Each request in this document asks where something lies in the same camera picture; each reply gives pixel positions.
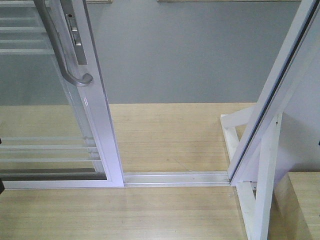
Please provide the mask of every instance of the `white wooden frame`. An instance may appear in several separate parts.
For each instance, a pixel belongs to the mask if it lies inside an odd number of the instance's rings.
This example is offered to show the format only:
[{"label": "white wooden frame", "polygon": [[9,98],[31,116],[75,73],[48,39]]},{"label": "white wooden frame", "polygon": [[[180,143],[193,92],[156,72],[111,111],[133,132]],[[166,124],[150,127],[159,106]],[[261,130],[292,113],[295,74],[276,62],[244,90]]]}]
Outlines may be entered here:
[{"label": "white wooden frame", "polygon": [[[221,116],[227,149],[231,149],[228,150],[228,175],[231,185],[236,186],[238,191],[249,240],[266,240],[268,237],[282,113],[308,65],[320,53],[319,42],[307,34],[319,6],[319,0],[301,2],[240,141],[235,139],[234,133],[228,132],[242,125],[243,121],[237,123],[237,118],[234,118],[232,124],[227,124],[230,122],[227,116],[232,117],[232,114]],[[299,66],[299,70],[291,73],[292,66]],[[245,110],[233,113],[233,116],[238,115],[248,117]],[[246,173],[252,173],[252,170],[258,171],[257,179]],[[250,181],[257,181],[256,198]]]}]

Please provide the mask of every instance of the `wooden support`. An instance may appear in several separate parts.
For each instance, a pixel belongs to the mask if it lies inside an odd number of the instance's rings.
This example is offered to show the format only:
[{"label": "wooden support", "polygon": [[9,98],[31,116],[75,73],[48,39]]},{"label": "wooden support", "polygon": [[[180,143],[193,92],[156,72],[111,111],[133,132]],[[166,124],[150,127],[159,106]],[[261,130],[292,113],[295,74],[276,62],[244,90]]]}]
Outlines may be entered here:
[{"label": "wooden support", "polygon": [[254,151],[254,159],[259,155],[256,198],[249,181],[236,184],[248,240],[267,240],[268,237],[281,120],[282,114],[272,119]]},{"label": "wooden support", "polygon": [[248,240],[252,240],[256,199],[249,181],[238,182],[236,191],[240,202],[242,217]]},{"label": "wooden support", "polygon": [[223,127],[223,117],[227,115],[221,115],[222,132],[225,140],[226,150],[228,152],[229,160],[231,162],[239,144],[239,138],[237,135],[236,127]]},{"label": "wooden support", "polygon": [[239,144],[236,127],[248,123],[254,107],[255,106],[250,106],[240,111],[236,111],[231,114],[222,114],[220,116],[223,136],[230,162],[232,161]]},{"label": "wooden support", "polygon": [[261,138],[253,220],[253,240],[267,240],[275,181],[282,114],[276,115]]},{"label": "wooden support", "polygon": [[222,127],[231,128],[247,124],[252,112],[254,111],[254,108],[255,106],[250,106],[228,115],[221,115]]}]

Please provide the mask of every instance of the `horizontal bar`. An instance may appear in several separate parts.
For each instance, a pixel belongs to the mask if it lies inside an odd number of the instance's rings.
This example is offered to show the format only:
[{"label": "horizontal bar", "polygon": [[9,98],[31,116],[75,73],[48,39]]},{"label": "horizontal bar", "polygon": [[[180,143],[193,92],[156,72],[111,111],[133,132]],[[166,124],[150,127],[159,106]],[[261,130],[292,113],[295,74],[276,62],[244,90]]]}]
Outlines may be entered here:
[{"label": "horizontal bar", "polygon": [[0,158],[0,163],[56,163],[56,162],[96,162],[99,157],[67,157],[67,158]]},{"label": "horizontal bar", "polygon": [[0,49],[0,55],[54,55],[52,49]]},{"label": "horizontal bar", "polygon": [[125,172],[126,187],[213,187],[229,186],[226,171]]},{"label": "horizontal bar", "polygon": [[34,1],[0,1],[0,8],[35,8]]},{"label": "horizontal bar", "polygon": [[99,154],[96,148],[92,149],[36,149],[36,150],[1,150],[1,154]]},{"label": "horizontal bar", "polygon": [[1,137],[2,141],[72,141],[72,140],[93,140],[93,137],[80,136],[17,136]]},{"label": "horizontal bar", "polygon": [[46,33],[42,26],[1,26],[0,33]]},{"label": "horizontal bar", "polygon": [[30,21],[35,20],[34,17],[0,17],[0,22],[2,21]]},{"label": "horizontal bar", "polygon": [[42,43],[40,39],[0,39],[0,44],[36,44]]},{"label": "horizontal bar", "polygon": [[96,145],[0,145],[0,150],[96,149]]}]

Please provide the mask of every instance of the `glass door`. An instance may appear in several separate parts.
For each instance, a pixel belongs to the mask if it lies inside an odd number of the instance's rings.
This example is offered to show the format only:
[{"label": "glass door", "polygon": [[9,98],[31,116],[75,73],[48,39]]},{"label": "glass door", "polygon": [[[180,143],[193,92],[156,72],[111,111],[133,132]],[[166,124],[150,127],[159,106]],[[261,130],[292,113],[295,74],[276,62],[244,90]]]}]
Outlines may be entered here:
[{"label": "glass door", "polygon": [[123,186],[84,1],[1,0],[0,66],[5,187]]}]

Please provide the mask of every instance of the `door handle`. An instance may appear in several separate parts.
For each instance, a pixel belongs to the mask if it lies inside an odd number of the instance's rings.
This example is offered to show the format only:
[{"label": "door handle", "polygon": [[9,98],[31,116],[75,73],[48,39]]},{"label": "door handle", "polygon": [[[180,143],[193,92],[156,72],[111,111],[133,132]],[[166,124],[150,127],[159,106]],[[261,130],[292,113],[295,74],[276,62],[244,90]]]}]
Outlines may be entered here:
[{"label": "door handle", "polygon": [[48,37],[50,39],[56,60],[58,62],[58,66],[61,71],[61,75],[66,81],[68,81],[69,83],[77,87],[88,86],[93,80],[92,75],[90,75],[89,73],[85,73],[82,76],[82,79],[79,79],[73,76],[71,72],[69,72],[68,66],[67,66],[67,60],[64,54],[64,49],[61,43],[61,39],[59,37],[54,21],[52,20],[47,10],[45,0],[33,0],[33,2],[43,22],[43,25],[48,34]]}]

